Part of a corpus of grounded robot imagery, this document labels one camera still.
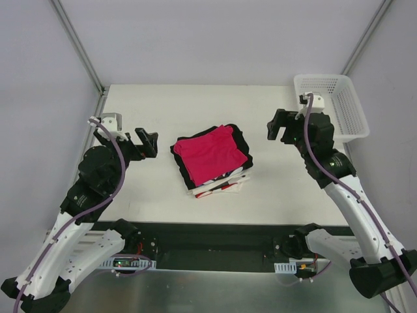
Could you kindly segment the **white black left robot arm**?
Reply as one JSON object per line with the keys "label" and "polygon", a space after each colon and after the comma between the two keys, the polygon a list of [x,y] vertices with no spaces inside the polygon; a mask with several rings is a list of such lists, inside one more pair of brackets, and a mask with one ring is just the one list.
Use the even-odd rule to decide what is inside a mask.
{"label": "white black left robot arm", "polygon": [[92,246],[72,257],[79,240],[98,222],[121,191],[129,164],[158,154],[158,134],[135,129],[106,137],[95,130],[98,146],[84,152],[78,179],[68,190],[50,234],[38,255],[19,276],[4,280],[1,290],[14,300],[14,312],[60,312],[71,294],[103,261],[116,254],[143,257],[140,231],[123,218],[113,222]]}

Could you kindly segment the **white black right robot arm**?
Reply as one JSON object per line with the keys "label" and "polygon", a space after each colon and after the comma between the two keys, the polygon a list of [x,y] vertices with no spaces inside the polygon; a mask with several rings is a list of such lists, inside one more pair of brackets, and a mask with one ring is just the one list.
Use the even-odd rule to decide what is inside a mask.
{"label": "white black right robot arm", "polygon": [[305,258],[316,253],[346,268],[354,287],[368,299],[411,283],[416,251],[405,249],[370,204],[351,161],[334,148],[334,126],[329,116],[312,113],[304,117],[278,109],[267,124],[268,140],[276,140],[281,128],[281,142],[297,148],[307,173],[336,204],[357,241],[345,243],[311,223],[297,229],[289,239],[288,254]]}

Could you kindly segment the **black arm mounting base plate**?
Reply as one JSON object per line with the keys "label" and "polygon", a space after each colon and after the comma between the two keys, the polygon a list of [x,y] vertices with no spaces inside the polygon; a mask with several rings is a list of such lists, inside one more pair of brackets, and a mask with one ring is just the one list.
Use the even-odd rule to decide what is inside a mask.
{"label": "black arm mounting base plate", "polygon": [[271,273],[287,260],[282,244],[298,226],[129,223],[111,226],[159,270]]}

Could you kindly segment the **white red shirt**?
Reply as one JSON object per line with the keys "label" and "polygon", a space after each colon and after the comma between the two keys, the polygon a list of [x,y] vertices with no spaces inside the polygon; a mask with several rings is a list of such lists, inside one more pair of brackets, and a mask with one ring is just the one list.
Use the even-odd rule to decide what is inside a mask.
{"label": "white red shirt", "polygon": [[201,199],[212,194],[237,194],[241,191],[244,183],[250,180],[251,174],[252,171],[250,169],[243,170],[242,168],[239,168],[231,172],[231,174],[227,177],[209,181],[199,187],[187,191],[187,195],[195,199]]}

